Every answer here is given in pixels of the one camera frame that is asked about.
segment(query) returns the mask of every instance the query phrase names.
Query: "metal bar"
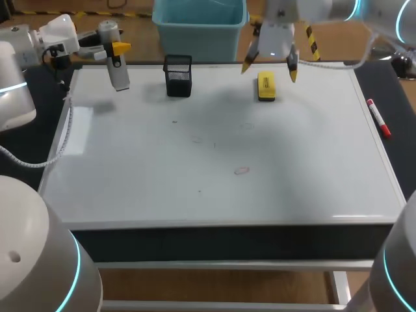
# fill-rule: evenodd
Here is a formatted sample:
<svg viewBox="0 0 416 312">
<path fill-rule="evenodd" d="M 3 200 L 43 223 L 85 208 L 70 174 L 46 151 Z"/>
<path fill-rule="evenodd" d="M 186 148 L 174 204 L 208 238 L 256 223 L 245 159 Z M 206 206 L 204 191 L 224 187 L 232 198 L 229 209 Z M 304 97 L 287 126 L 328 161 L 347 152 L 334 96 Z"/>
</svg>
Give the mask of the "metal bar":
<svg viewBox="0 0 416 312">
<path fill-rule="evenodd" d="M 279 311 L 328 312 L 342 311 L 344 305 L 331 304 L 246 304 L 242 302 L 176 302 L 176 301 L 108 301 L 102 311 Z"/>
<path fill-rule="evenodd" d="M 368 271 L 372 261 L 152 261 L 98 262 L 98 268 Z"/>
<path fill-rule="evenodd" d="M 351 300 L 346 272 L 330 272 L 333 296 L 336 304 L 346 305 Z"/>
</svg>

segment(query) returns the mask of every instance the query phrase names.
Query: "teal storage box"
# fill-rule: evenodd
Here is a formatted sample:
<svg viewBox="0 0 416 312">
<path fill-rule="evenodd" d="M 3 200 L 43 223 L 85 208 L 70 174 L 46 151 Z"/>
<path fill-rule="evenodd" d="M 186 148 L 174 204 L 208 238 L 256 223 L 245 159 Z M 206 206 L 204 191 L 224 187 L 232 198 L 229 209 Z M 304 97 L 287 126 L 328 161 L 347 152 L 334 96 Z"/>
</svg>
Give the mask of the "teal storage box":
<svg viewBox="0 0 416 312">
<path fill-rule="evenodd" d="M 232 62 L 249 18 L 246 0 L 155 0 L 152 20 L 165 55 Z"/>
</svg>

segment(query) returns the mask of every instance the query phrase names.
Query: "floor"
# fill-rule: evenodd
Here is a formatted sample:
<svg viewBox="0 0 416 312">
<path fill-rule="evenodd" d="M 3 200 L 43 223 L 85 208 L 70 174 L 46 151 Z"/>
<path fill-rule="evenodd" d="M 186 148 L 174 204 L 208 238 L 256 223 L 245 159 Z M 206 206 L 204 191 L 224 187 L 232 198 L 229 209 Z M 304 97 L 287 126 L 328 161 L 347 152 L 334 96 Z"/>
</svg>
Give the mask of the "floor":
<svg viewBox="0 0 416 312">
<path fill-rule="evenodd" d="M 128 0 L 123 10 L 113 12 L 151 12 L 152 0 Z M 251 14 L 260 14 L 264 1 L 247 0 Z M 105 0 L 15 0 L 18 10 L 94 10 L 108 11 Z M 32 28 L 47 23 L 52 16 L 16 16 L 1 26 L 28 23 Z M 93 30 L 102 16 L 74 18 L 78 32 Z M 132 43 L 129 61 L 160 61 L 163 51 L 157 28 L 150 19 L 117 19 L 124 29 L 123 40 Z M 323 60 L 360 59 L 369 37 L 361 23 L 336 23 L 313 27 Z M 240 36 L 237 59 L 242 61 L 252 38 L 246 25 Z M 312 59 L 302 25 L 296 26 L 296 44 L 302 59 Z M 416 88 L 410 81 L 402 86 L 414 108 Z M 221 302 L 333 303 L 325 272 L 272 272 L 228 270 L 101 270 L 104 299 L 107 300 L 184 300 Z M 350 289 L 355 293 L 367 279 L 367 272 L 349 272 Z"/>
</svg>

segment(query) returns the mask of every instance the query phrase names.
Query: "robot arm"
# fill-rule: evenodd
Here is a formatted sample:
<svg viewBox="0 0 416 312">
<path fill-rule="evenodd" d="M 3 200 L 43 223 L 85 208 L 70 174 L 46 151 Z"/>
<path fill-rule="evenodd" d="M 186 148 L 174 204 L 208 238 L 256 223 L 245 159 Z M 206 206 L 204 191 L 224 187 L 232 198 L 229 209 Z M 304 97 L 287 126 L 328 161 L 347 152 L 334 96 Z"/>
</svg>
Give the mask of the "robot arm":
<svg viewBox="0 0 416 312">
<path fill-rule="evenodd" d="M 263 17 L 255 22 L 242 73 L 258 55 L 287 59 L 296 79 L 298 52 L 294 46 L 297 21 L 328 23 L 363 21 L 371 30 L 405 50 L 416 46 L 416 2 L 412 0 L 268 0 Z"/>
<path fill-rule="evenodd" d="M 111 84 L 121 91 L 130 86 L 124 59 L 124 53 L 130 48 L 130 44 L 121 42 L 116 22 L 103 21 L 97 31 L 77 34 L 67 14 L 38 31 L 30 30 L 28 25 L 0 29 L 0 132 L 27 124 L 36 117 L 21 70 L 41 62 L 45 64 L 46 55 L 51 57 L 55 71 L 70 67 L 72 54 L 83 59 L 106 60 Z M 56 74 L 54 78 L 68 91 Z"/>
<path fill-rule="evenodd" d="M 30 30 L 28 25 L 0 29 L 0 41 L 12 45 L 21 69 L 39 65 L 49 55 L 52 67 L 63 70 L 71 64 L 70 55 L 78 54 L 80 50 L 80 57 L 107 59 L 113 87 L 117 91 L 129 88 L 130 81 L 123 54 L 131 45 L 121 42 L 120 30 L 114 21 L 103 21 L 97 31 L 78 35 L 70 16 L 64 14 L 40 27 L 38 31 Z M 88 48 L 90 53 L 85 54 L 85 49 Z"/>
</svg>

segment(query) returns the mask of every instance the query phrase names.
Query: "marker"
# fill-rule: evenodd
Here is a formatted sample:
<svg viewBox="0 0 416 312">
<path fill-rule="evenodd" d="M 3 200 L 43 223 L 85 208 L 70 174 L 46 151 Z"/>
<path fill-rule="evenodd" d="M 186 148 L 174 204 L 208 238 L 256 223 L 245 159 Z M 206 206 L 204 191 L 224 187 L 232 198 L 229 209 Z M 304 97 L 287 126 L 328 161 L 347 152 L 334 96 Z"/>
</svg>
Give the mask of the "marker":
<svg viewBox="0 0 416 312">
<path fill-rule="evenodd" d="M 367 105 L 369 106 L 370 111 L 372 112 L 372 115 L 377 120 L 377 123 L 382 130 L 383 136 L 385 138 L 391 137 L 391 133 L 387 125 L 385 124 L 382 115 L 380 115 L 380 112 L 378 111 L 376 104 L 374 104 L 374 101 L 372 99 L 369 99 L 367 101 Z"/>
</svg>

